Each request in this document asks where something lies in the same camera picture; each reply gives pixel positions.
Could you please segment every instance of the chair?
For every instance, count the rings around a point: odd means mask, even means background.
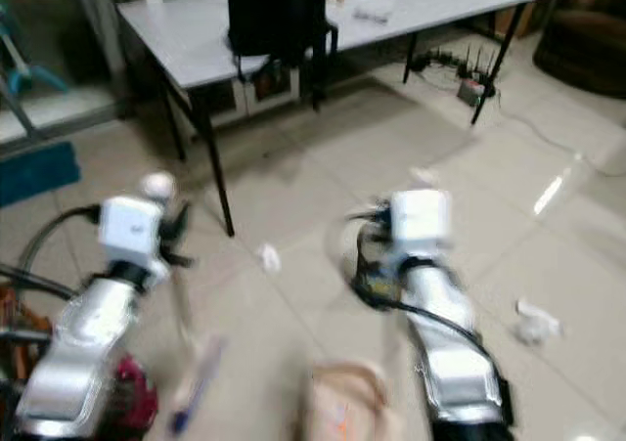
[[[626,99],[626,0],[559,0],[534,62],[567,84]]]

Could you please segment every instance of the tiled floor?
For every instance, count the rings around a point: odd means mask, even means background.
[[[604,169],[626,170],[626,104],[543,74],[531,63],[535,42],[516,43],[503,68],[505,111],[531,119]],[[400,77],[400,64],[381,67],[333,91],[320,113],[292,108],[223,132],[234,239],[216,219],[202,146],[190,146],[190,161],[180,165],[160,113],[74,136],[83,180],[0,210],[0,257],[15,260],[60,208],[132,191],[146,173],[169,169],[195,203],[184,249],[199,260],[185,273],[198,329],[229,340],[187,439],[291,439],[307,368],[346,357],[380,364],[406,439],[428,439],[398,321],[357,301],[329,257],[333,241],[335,249],[353,243],[352,230],[336,237],[341,214],[405,187],[411,167],[427,166],[453,194],[451,261],[487,346],[514,385],[517,438],[626,439],[626,177],[595,173],[493,102],[470,132],[470,110],[453,95],[416,76],[403,86]],[[281,253],[278,275],[265,275],[254,257],[266,242]],[[92,229],[77,222],[55,236],[35,268],[75,285],[101,267]],[[154,440],[165,437],[181,368],[168,293],[163,287],[147,299],[131,342],[161,387]],[[542,349],[516,342],[510,329],[520,297],[561,318],[565,338]],[[35,296],[30,302],[49,307]]]

